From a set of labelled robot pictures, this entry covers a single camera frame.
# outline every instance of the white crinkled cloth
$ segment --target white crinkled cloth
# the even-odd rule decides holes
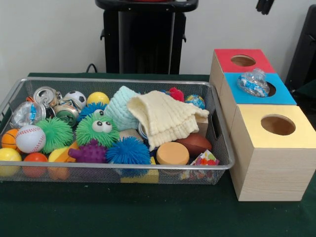
[[[177,101],[155,90],[131,98],[127,108],[145,128],[150,151],[166,142],[198,132],[196,116],[207,118],[209,114],[207,110]]]

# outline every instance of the wire mesh basket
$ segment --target wire mesh basket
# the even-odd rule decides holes
[[[235,163],[232,146],[215,88],[206,82],[191,81],[150,81],[126,79],[67,79],[67,78],[26,78],[18,81],[0,106],[1,136],[11,129],[9,122],[14,110],[32,96],[41,86],[49,86],[63,95],[72,90],[84,95],[102,91],[113,97],[121,86],[138,93],[152,90],[169,90],[177,87],[185,95],[197,94],[205,100],[209,110],[207,139],[213,146],[213,154],[220,161],[218,166],[200,165],[131,165],[96,163],[19,162],[0,161],[0,180],[38,182],[99,182],[99,183],[159,183],[159,184],[211,184],[215,185],[225,170]],[[3,176],[4,170],[13,171]]]

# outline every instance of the green spiky ball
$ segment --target green spiky ball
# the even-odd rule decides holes
[[[40,127],[46,135],[46,143],[42,150],[45,154],[69,146],[74,139],[71,127],[59,118],[41,120],[36,126]]]
[[[110,132],[95,131],[93,129],[93,123],[101,121],[102,123],[109,122],[112,126]],[[107,116],[97,116],[91,114],[86,116],[78,124],[76,129],[76,139],[79,146],[84,146],[89,143],[92,139],[98,141],[99,145],[105,147],[112,147],[112,143],[119,139],[119,131],[113,120]]]

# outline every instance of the circular hole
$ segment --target circular hole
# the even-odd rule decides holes
[[[270,92],[268,94],[268,97],[273,96],[276,93],[277,89],[271,83],[267,82],[267,84],[268,84],[268,87],[270,88]]]
[[[282,115],[267,115],[261,119],[262,127],[268,132],[286,136],[295,131],[295,124]]]
[[[247,55],[235,55],[231,58],[231,61],[238,66],[249,67],[256,64],[256,60]]]

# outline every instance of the googly eyes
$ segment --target googly eyes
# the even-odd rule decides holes
[[[112,131],[112,124],[110,122],[101,122],[101,121],[97,120],[97,121],[93,122],[92,129],[95,132],[109,133]]]
[[[93,112],[94,115],[101,115],[103,116],[104,115],[104,111],[103,110],[96,110]]]
[[[105,122],[103,124],[103,131],[109,133],[112,131],[112,124],[110,122]]]

